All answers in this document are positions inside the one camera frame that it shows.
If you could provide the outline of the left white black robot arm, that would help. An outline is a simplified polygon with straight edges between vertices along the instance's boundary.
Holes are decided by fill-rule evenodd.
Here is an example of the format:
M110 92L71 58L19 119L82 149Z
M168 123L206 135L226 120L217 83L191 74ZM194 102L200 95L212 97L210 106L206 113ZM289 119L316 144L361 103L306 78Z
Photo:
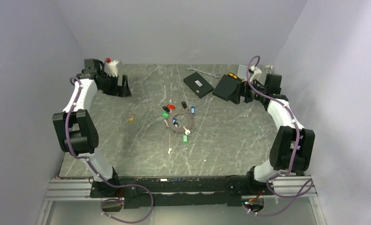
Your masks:
M132 95L128 77L120 75L121 67L121 61L110 58L85 59L81 73L70 78L74 91L69 103L52 117L61 150L82 161L91 171L95 187L110 197L120 193L121 183L98 149L99 135L89 110L98 91L122 98Z

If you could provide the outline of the red key tag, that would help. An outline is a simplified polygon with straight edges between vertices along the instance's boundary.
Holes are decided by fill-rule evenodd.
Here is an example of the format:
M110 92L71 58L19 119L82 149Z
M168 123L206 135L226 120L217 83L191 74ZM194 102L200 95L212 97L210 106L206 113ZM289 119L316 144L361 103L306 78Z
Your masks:
M174 105L168 104L167 108L170 109L170 110L174 110L176 107Z

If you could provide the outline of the plain black box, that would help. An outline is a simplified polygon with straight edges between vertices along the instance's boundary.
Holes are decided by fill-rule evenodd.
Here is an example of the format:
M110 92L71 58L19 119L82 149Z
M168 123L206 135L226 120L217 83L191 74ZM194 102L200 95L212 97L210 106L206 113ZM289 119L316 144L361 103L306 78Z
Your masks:
M212 94L222 100L229 101L229 97L235 92L238 83L238 80L235 78L224 75L214 88Z

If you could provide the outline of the white key tag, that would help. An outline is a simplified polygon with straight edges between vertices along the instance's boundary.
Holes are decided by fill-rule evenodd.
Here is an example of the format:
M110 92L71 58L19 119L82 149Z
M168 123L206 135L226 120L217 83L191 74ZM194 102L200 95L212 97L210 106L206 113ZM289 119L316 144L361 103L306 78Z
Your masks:
M183 128L184 128L185 135L189 135L191 133L191 131L187 129L186 127L183 127Z

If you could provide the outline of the aluminium frame rail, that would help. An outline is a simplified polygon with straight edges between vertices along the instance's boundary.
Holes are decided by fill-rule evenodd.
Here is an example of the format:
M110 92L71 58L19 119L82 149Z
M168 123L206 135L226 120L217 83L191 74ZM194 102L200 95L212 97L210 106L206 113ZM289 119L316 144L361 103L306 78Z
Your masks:
M91 184L87 179L50 180L44 197L49 201L91 200Z

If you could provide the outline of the clear plastic container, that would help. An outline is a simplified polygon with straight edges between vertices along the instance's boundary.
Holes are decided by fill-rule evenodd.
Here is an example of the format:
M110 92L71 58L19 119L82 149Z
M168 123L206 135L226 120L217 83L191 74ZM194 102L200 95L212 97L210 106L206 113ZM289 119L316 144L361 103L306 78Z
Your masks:
M247 80L246 74L248 72L248 66L246 65L239 65L237 76L242 80Z

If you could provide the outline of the black key tag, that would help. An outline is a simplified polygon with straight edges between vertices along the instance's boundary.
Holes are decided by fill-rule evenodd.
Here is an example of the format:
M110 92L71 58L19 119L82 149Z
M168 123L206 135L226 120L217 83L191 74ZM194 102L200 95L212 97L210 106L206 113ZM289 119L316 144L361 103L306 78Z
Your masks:
M170 112L170 109L169 109L167 106L163 106L162 108L163 108L163 110L165 110L166 112L168 112L168 113Z
M184 109L188 108L188 106L187 106L187 104L186 104L185 101L182 101L182 107L183 107Z

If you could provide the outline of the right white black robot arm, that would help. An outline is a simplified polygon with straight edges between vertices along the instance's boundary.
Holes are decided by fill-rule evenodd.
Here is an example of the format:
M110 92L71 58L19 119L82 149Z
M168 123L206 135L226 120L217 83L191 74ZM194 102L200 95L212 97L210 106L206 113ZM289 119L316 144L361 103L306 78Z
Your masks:
M255 195L263 188L263 182L279 176L301 175L309 167L315 133L306 129L290 109L288 98L281 92L281 75L267 74L264 83L252 78L243 81L233 73L225 78L236 86L233 95L237 100L260 102L271 115L278 131L272 144L269 158L261 165L252 168L253 177L245 181L245 189Z

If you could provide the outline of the yellow black handled screwdriver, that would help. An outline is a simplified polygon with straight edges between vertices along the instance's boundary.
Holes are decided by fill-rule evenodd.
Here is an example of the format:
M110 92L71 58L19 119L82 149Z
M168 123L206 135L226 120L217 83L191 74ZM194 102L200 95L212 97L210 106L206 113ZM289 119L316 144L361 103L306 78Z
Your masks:
M237 75L235 75L233 73L228 73L227 75L230 76L230 77L232 77L232 78L234 78L234 79L237 79L237 80L240 79Z

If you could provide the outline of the black box with white label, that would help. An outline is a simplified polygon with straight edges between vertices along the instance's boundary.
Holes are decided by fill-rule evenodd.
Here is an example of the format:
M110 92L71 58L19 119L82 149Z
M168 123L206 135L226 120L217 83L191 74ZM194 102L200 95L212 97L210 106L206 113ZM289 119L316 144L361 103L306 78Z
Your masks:
M183 79L183 82L199 97L203 98L213 92L214 88L198 73L194 72Z

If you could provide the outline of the green key tag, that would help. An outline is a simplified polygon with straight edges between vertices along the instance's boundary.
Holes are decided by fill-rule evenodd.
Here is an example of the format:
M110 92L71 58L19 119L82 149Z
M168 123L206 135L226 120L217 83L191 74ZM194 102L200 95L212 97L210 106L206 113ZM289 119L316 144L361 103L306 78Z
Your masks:
M162 113L162 116L165 117L165 118L168 118L169 117L169 113L163 112Z
M182 141L183 141L183 143L187 144L188 143L188 136L187 135L183 135Z

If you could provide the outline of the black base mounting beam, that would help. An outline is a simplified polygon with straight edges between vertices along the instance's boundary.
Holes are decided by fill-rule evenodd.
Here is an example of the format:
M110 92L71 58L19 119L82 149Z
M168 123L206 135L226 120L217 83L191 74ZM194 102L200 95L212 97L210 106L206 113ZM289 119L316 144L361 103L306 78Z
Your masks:
M92 182L90 197L123 198L125 209L158 206L226 205L241 206L258 195L268 194L266 183L247 175L199 177L115 177L111 187Z

